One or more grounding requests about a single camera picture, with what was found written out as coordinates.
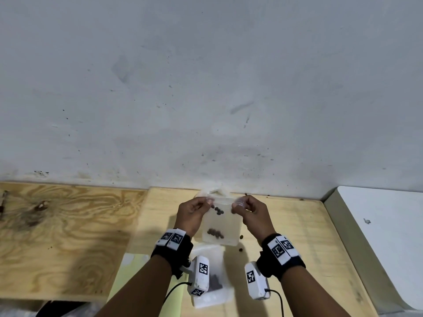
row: qr code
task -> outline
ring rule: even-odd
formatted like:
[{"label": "qr code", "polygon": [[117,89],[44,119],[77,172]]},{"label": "qr code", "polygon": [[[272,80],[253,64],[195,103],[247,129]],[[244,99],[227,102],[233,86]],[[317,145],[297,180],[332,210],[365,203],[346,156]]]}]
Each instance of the qr code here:
[{"label": "qr code", "polygon": [[203,273],[205,275],[207,275],[207,272],[209,270],[209,267],[206,264],[203,264],[202,262],[200,262],[200,273]]},{"label": "qr code", "polygon": [[203,291],[203,290],[200,290],[200,289],[197,289],[197,288],[195,288],[195,289],[191,292],[191,294],[192,294],[192,295],[194,295],[194,296],[201,296],[203,293],[204,293],[204,291]]},{"label": "qr code", "polygon": [[180,234],[173,234],[171,241],[173,241],[174,243],[181,243],[182,239],[183,236],[181,236]]},{"label": "qr code", "polygon": [[272,248],[272,252],[275,254],[276,258],[279,258],[285,253],[285,250],[280,244],[277,244],[275,247]]},{"label": "qr code", "polygon": [[247,272],[247,282],[250,284],[252,282],[255,282],[256,278],[254,277],[254,271]]},{"label": "qr code", "polygon": [[293,249],[293,245],[289,242],[289,240],[283,240],[280,242],[283,245],[283,248],[286,250]]},{"label": "qr code", "polygon": [[172,233],[171,232],[165,232],[165,234],[160,239],[167,240],[170,237],[172,237]]}]

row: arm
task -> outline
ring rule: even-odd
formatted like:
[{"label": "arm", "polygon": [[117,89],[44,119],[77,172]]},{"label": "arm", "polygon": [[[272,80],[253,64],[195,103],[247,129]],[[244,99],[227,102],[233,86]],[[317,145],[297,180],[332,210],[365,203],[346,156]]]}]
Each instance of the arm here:
[{"label": "arm", "polygon": [[[276,233],[267,206],[253,196],[242,197],[245,208],[232,204],[232,212],[256,237],[259,245]],[[283,292],[294,317],[349,317],[349,314],[320,286],[302,266],[289,268],[280,279]]]},{"label": "arm", "polygon": [[[211,200],[197,197],[179,205],[174,228],[192,238],[200,228]],[[166,259],[154,255],[97,313],[96,317],[152,316],[160,314],[171,282],[172,268]]]}]

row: wall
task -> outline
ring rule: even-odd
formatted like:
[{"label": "wall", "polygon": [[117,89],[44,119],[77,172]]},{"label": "wall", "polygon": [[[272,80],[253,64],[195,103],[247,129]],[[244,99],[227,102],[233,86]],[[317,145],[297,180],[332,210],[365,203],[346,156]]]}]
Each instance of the wall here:
[{"label": "wall", "polygon": [[423,0],[0,0],[0,180],[423,190]]}]

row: wire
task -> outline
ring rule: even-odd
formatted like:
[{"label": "wire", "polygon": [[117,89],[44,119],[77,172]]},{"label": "wire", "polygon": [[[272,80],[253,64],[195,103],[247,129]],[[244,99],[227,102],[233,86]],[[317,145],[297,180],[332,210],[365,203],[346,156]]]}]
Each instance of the wire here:
[{"label": "wire", "polygon": [[165,301],[166,301],[166,299],[169,297],[169,295],[171,294],[171,292],[177,287],[177,286],[180,286],[180,285],[189,285],[189,286],[191,286],[193,283],[191,283],[191,282],[180,282],[180,283],[178,283],[175,287],[173,287],[168,293],[167,293],[167,295],[166,295],[166,298],[165,298],[165,300],[163,301],[163,303],[165,303]]},{"label": "wire", "polygon": [[274,293],[277,293],[278,294],[279,299],[280,299],[280,309],[282,310],[282,317],[285,317],[285,315],[283,314],[283,304],[282,304],[282,297],[280,296],[280,293],[278,293],[276,290],[268,289],[268,288],[266,288],[265,291],[271,291],[271,292],[274,292]]}]

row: plywood surface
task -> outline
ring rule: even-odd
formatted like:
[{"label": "plywood surface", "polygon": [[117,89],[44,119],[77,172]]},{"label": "plywood surface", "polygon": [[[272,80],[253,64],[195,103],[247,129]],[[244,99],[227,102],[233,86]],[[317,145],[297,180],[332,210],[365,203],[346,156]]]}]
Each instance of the plywood surface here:
[{"label": "plywood surface", "polygon": [[[194,190],[151,188],[143,204],[137,228],[131,237],[127,252],[150,254],[155,241],[172,227],[178,205],[191,199]],[[269,208],[275,229],[290,238],[304,259],[307,269],[317,281],[353,317],[375,317],[360,278],[333,226],[329,215],[320,201],[294,198],[255,196]],[[252,300],[248,295],[244,276],[244,265],[257,260],[260,247],[255,238],[243,225],[244,238],[237,247],[227,246],[224,260],[229,279],[235,287],[233,302],[196,310],[190,296],[184,292],[182,316],[261,316],[279,317],[280,302],[274,294],[265,301]],[[200,241],[200,233],[193,242]],[[270,278],[270,287],[281,290],[280,283]],[[284,300],[285,316],[292,316]]]},{"label": "plywood surface", "polygon": [[0,298],[106,300],[145,191],[3,182],[4,190]]}]

